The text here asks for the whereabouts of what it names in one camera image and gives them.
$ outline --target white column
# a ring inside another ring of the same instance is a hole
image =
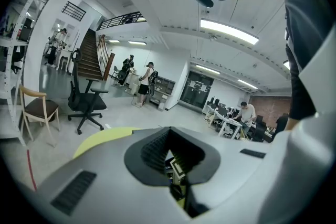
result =
[[[39,90],[39,71],[44,45],[48,40],[48,34],[57,15],[67,1],[68,0],[49,0],[36,22],[27,49],[24,69],[24,85],[31,90]]]

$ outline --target armrest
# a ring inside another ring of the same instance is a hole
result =
[[[99,82],[98,79],[86,79],[86,80],[88,80],[88,81],[92,81],[92,82]]]
[[[90,90],[90,88],[91,88],[92,83],[93,83],[93,82],[99,82],[99,80],[98,80],[98,79],[86,79],[86,80],[88,80],[89,83],[88,83],[88,85],[86,86],[85,93],[88,93],[89,90]]]
[[[109,91],[102,90],[102,89],[97,89],[97,88],[91,88],[91,92],[94,92],[94,93],[108,93]]]

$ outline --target chair with brown seat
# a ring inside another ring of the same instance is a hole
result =
[[[29,120],[39,121],[41,126],[43,122],[46,123],[51,138],[51,144],[53,145],[53,147],[55,147],[56,142],[53,136],[51,135],[51,131],[49,128],[49,121],[51,117],[56,113],[58,130],[60,131],[59,118],[58,118],[58,104],[52,100],[46,100],[47,94],[45,92],[35,92],[23,87],[22,85],[20,85],[19,88],[20,88],[20,99],[21,99],[23,118],[25,120],[31,140],[34,141],[32,133],[30,132],[29,129],[27,118],[29,118]],[[37,97],[37,98],[34,99],[28,105],[25,105],[23,98],[24,94],[30,97]]]

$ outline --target backpack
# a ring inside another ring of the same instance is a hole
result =
[[[159,73],[154,70],[154,72],[148,77],[148,85],[155,84]]]

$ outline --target brick wall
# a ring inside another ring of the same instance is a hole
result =
[[[249,103],[256,110],[256,115],[263,116],[269,127],[276,127],[277,119],[283,113],[289,113],[291,97],[251,96]]]

